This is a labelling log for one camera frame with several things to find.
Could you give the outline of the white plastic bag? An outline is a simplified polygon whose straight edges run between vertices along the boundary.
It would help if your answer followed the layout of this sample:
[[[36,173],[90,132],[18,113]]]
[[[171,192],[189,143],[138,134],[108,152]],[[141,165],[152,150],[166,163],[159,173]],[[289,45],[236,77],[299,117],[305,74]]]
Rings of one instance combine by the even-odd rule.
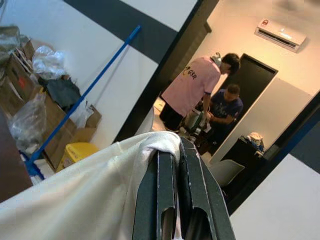
[[[32,57],[32,69],[44,80],[56,80],[66,75],[65,53],[54,51],[42,45],[38,47]]]

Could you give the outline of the black cabinet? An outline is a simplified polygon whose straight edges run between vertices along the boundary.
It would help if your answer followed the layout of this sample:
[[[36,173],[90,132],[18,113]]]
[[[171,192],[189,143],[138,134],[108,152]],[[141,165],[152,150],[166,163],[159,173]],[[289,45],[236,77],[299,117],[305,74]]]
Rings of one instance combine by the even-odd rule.
[[[222,160],[232,160],[246,168],[253,168],[263,162],[263,153],[241,136],[223,156]]]

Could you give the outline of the white air conditioner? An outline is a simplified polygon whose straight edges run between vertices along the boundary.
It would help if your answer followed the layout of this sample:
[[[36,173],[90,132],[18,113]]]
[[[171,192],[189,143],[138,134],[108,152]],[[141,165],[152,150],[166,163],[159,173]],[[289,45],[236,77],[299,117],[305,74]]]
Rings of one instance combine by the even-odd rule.
[[[268,18],[257,24],[254,34],[293,53],[300,53],[309,44],[304,33]]]

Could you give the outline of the brown cardboard boxes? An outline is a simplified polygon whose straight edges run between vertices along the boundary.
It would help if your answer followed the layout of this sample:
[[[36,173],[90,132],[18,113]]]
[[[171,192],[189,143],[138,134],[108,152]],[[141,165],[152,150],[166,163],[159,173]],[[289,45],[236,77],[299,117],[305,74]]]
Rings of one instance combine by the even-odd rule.
[[[35,46],[33,41],[29,40],[10,55],[5,67],[4,78],[0,82],[0,107],[10,116],[14,116],[42,90],[41,86],[31,79],[31,60],[34,53]],[[49,93],[45,95],[46,129],[42,135],[42,142],[66,115]],[[93,105],[89,106],[89,109],[93,110],[93,114],[87,118],[84,127],[78,127],[76,122],[69,118],[45,147],[45,157],[54,171],[57,172],[62,168],[61,160],[66,145],[77,142],[88,143],[93,138],[102,115]]]

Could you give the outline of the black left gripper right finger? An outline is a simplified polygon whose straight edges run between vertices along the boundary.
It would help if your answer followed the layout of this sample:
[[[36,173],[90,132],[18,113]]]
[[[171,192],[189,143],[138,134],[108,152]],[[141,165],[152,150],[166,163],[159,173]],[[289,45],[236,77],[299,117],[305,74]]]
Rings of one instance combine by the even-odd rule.
[[[184,240],[236,240],[223,192],[195,147],[181,137],[177,180]]]

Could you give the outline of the white printed T-shirt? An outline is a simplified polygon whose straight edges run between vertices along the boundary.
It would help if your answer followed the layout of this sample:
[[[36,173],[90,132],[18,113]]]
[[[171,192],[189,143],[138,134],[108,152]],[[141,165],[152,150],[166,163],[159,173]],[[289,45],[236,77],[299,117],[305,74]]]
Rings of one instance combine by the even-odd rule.
[[[0,240],[131,240],[139,185],[155,151],[180,158],[180,137],[116,142],[0,203]]]

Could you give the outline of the yellow container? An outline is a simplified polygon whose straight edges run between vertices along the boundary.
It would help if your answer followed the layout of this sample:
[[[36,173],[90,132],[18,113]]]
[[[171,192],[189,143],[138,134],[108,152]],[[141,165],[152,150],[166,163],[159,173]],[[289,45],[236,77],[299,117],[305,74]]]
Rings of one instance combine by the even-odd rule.
[[[70,165],[77,163],[98,151],[99,149],[94,144],[89,142],[69,143],[65,146],[64,153],[56,172],[60,172]]]

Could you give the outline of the white shell chair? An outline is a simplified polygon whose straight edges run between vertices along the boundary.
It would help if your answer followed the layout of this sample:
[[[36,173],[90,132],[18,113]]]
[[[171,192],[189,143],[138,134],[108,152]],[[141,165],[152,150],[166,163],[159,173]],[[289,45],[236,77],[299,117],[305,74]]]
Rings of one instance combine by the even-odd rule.
[[[209,167],[212,176],[222,187],[228,186],[233,179],[240,174],[246,167],[231,159],[225,159],[214,163]]]

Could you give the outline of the person in pink shirt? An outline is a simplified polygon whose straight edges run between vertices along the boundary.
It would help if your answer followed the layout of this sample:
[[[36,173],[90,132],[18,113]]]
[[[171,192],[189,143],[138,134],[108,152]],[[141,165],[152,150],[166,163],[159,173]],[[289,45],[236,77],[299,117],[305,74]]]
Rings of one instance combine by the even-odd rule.
[[[165,128],[177,132],[182,120],[202,101],[203,113],[207,120],[211,94],[222,75],[235,74],[240,69],[240,57],[228,53],[220,63],[213,56],[202,56],[189,63],[161,94],[165,105],[160,120]]]

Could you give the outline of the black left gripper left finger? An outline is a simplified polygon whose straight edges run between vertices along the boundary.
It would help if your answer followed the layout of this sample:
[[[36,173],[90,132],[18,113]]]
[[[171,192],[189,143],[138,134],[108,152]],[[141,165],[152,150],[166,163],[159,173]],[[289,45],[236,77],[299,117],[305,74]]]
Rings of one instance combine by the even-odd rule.
[[[139,185],[132,240],[172,240],[177,220],[177,174],[172,154],[155,151]]]

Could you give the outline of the green camouflage bag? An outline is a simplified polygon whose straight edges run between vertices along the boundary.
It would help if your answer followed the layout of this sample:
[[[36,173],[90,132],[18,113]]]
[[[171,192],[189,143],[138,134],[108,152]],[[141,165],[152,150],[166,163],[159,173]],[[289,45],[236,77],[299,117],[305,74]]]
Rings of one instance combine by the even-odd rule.
[[[30,39],[20,33],[16,25],[0,26],[0,80],[5,74],[5,67],[10,54],[16,48],[24,47]]]

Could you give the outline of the person in blue shirt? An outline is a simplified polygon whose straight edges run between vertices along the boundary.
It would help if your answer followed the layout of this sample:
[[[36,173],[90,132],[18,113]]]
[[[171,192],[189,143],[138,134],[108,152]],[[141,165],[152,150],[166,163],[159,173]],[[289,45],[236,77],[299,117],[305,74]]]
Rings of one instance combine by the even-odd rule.
[[[244,105],[240,99],[240,91],[240,86],[232,83],[211,97],[208,120],[210,130],[195,144],[201,155],[224,139],[242,112]]]

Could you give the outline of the white and blue clothes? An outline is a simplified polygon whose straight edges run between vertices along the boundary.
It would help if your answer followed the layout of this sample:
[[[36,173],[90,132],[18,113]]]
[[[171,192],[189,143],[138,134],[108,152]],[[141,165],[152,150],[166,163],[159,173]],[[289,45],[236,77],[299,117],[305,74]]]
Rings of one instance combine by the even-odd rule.
[[[246,139],[260,152],[265,151],[263,137],[258,132],[251,132]]]

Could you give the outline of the clear plastic bag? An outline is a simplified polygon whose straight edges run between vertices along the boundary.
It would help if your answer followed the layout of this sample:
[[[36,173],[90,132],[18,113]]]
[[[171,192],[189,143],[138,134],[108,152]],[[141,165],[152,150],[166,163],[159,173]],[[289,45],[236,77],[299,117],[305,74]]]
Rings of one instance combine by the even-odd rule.
[[[43,142],[47,126],[45,100],[46,94],[36,94],[8,122],[16,147],[27,155],[32,155]]]

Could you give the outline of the black garment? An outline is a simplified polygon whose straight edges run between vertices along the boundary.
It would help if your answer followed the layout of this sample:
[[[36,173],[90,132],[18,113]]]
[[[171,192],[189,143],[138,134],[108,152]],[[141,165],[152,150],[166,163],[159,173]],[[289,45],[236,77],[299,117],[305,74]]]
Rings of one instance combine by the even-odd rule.
[[[79,88],[70,78],[50,79],[47,81],[46,88],[51,99],[66,113],[69,112],[81,97]]]

